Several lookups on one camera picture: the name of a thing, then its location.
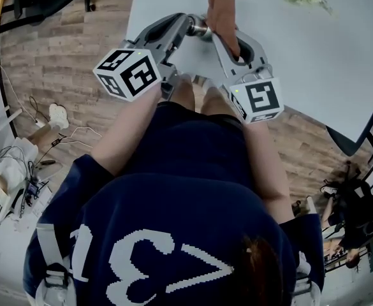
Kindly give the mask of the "person's left leg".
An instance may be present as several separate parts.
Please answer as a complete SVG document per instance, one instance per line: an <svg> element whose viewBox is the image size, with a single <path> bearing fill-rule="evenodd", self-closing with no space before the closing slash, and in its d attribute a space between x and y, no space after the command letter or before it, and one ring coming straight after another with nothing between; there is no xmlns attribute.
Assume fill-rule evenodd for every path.
<svg viewBox="0 0 373 306"><path fill-rule="evenodd" d="M195 111L193 82L180 78L180 82L173 89L170 101L177 103L188 110Z"/></svg>

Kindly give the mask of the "person's leg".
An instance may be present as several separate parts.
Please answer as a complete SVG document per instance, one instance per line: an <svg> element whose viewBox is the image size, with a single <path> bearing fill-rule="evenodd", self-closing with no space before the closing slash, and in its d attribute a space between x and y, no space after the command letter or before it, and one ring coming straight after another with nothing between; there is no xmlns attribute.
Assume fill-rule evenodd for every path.
<svg viewBox="0 0 373 306"><path fill-rule="evenodd" d="M206 91L200 113L204 115L235 116L235 112L217 87L209 87Z"/></svg>
<svg viewBox="0 0 373 306"><path fill-rule="evenodd" d="M170 101L177 103L188 110L195 111L193 82L180 78L180 82L173 89Z"/></svg>

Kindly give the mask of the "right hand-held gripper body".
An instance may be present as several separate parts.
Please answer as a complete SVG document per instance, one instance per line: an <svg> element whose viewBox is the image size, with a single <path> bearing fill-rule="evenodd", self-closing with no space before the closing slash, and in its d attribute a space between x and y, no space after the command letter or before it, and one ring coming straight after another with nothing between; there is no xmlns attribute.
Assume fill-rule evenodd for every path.
<svg viewBox="0 0 373 306"><path fill-rule="evenodd" d="M280 81L266 57L249 64L227 62L226 92L237 116L247 124L275 119L284 110Z"/></svg>

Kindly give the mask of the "person's right forearm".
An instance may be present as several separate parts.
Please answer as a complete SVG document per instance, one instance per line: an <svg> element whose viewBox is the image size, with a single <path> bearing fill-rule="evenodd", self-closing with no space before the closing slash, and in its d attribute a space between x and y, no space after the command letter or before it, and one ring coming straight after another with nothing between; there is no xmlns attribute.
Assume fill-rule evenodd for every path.
<svg viewBox="0 0 373 306"><path fill-rule="evenodd" d="M243 125L243 134L256 193L273 219L294 219L286 170L266 122Z"/></svg>

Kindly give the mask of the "small metal cup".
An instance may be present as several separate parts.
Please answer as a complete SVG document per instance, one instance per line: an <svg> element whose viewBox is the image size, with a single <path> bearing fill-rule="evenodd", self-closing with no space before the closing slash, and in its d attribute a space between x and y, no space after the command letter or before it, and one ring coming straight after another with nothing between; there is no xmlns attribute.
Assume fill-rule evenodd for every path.
<svg viewBox="0 0 373 306"><path fill-rule="evenodd" d="M189 14L187 17L189 21L189 27L186 31L187 36L197 37L206 42L212 41L212 31L203 17L195 14Z"/></svg>

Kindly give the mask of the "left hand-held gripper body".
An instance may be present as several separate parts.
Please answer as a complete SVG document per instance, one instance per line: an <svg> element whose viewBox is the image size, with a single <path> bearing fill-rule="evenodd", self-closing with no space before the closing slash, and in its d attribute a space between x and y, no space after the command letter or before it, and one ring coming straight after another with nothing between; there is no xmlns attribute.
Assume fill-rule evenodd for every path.
<svg viewBox="0 0 373 306"><path fill-rule="evenodd" d="M155 85L169 99L178 85L178 70L169 63L174 43L123 40L95 66L93 73L109 95L134 101Z"/></svg>

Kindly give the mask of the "person's right leg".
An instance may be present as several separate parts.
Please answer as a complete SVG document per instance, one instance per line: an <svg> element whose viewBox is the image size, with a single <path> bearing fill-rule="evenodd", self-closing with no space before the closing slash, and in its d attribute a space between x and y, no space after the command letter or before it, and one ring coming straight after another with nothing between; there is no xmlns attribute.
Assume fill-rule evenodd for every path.
<svg viewBox="0 0 373 306"><path fill-rule="evenodd" d="M209 87L206 91L200 113L204 115L235 116L235 112L217 87Z"/></svg>

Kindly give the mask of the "navy shirt white print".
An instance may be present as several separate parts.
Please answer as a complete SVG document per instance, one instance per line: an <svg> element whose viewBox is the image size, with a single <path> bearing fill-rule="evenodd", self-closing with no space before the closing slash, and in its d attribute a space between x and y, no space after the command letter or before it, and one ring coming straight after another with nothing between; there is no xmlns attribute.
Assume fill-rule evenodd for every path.
<svg viewBox="0 0 373 306"><path fill-rule="evenodd" d="M117 176L89 155L73 162L23 287L76 306L319 306L324 278L318 215L273 219L239 122L160 103Z"/></svg>

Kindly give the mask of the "brown cloth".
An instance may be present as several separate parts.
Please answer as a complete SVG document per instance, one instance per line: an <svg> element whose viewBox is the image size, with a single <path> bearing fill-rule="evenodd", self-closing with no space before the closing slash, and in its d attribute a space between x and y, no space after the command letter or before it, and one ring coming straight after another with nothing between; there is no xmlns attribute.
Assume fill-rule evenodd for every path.
<svg viewBox="0 0 373 306"><path fill-rule="evenodd" d="M235 0L208 0L206 24L222 38L237 61L240 58L240 46L235 34Z"/></svg>

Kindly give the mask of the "person's left forearm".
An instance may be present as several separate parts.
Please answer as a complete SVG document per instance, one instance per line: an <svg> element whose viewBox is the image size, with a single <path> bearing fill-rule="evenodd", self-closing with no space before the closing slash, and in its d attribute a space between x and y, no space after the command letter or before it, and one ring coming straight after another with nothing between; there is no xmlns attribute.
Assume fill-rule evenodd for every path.
<svg viewBox="0 0 373 306"><path fill-rule="evenodd" d="M91 150L92 158L117 176L135 152L161 99L161 88L153 86L141 97L126 103L117 119Z"/></svg>

